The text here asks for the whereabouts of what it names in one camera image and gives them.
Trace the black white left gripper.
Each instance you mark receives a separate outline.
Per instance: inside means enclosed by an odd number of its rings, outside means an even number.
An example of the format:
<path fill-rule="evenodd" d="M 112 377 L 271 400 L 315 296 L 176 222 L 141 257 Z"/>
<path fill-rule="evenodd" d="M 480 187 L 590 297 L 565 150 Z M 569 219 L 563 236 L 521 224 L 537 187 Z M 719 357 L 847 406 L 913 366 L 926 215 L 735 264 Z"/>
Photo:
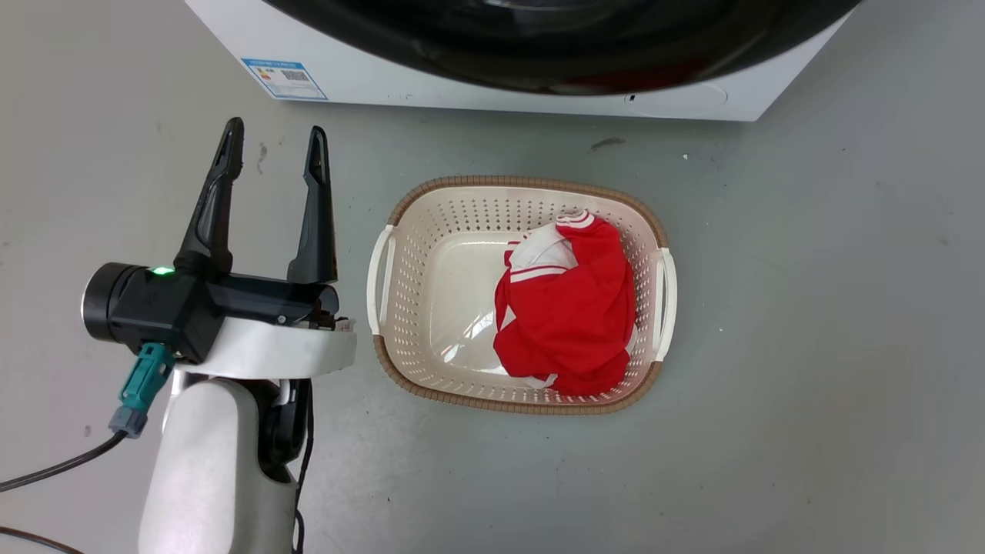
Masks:
<path fill-rule="evenodd" d="M 85 330 L 133 353 L 150 343 L 165 345 L 177 367 L 191 374 L 288 381 L 352 367 L 354 322 L 338 315 L 338 296 L 325 284 L 338 279 L 326 134 L 311 128 L 305 214 L 288 281 L 226 274 L 243 144 L 242 117 L 232 117 L 175 257 L 177 270 L 118 262 L 99 267 L 83 294 Z"/>

